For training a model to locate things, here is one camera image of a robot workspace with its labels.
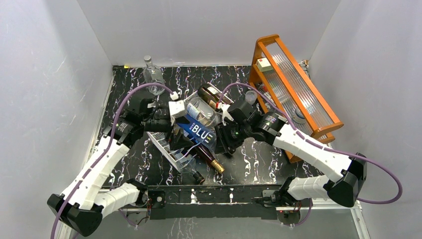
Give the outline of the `clear round glass bottle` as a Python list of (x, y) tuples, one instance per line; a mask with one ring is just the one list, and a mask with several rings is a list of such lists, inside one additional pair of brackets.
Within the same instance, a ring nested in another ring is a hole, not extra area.
[[(145, 68), (143, 70), (143, 76), (145, 83), (157, 83), (161, 85), (165, 85), (165, 80), (163, 78), (163, 73), (161, 68), (154, 65), (152, 62), (152, 58), (150, 55), (144, 56)], [(155, 96), (161, 95), (165, 89), (157, 86), (149, 86), (147, 87), (148, 91)]]

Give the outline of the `blue square glass bottle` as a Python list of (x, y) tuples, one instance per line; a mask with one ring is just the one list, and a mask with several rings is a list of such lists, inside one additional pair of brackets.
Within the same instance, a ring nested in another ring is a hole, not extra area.
[(209, 150), (215, 150), (217, 136), (213, 130), (204, 126), (190, 115), (176, 118), (176, 124), (192, 136), (197, 142), (202, 143)]

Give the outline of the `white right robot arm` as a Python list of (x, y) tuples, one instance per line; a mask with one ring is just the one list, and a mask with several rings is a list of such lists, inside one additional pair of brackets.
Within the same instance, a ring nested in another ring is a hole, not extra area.
[(353, 207), (366, 180), (366, 163), (357, 157), (333, 152), (275, 112), (261, 114), (247, 102), (218, 103), (222, 122), (216, 127), (218, 143), (225, 149), (241, 146), (253, 138), (299, 157), (323, 175), (300, 178), (291, 176), (278, 191), (256, 199), (263, 206), (293, 206), (310, 198), (331, 199), (344, 207)]

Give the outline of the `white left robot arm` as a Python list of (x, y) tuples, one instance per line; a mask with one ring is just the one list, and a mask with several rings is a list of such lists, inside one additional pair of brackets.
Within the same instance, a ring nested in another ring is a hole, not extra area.
[(91, 235), (109, 214), (127, 205), (144, 207), (149, 204), (148, 186), (136, 179), (129, 179), (121, 186), (106, 193), (100, 190), (116, 164), (129, 152), (144, 132), (170, 132), (176, 120), (187, 114), (183, 100), (172, 99), (167, 108), (170, 116), (164, 120), (150, 119), (153, 101), (148, 100), (138, 109), (125, 107), (128, 99), (119, 106), (115, 118), (99, 149), (79, 172), (72, 183), (60, 194), (52, 194), (47, 205), (55, 215), (51, 238), (55, 237), (59, 222), (78, 234)]

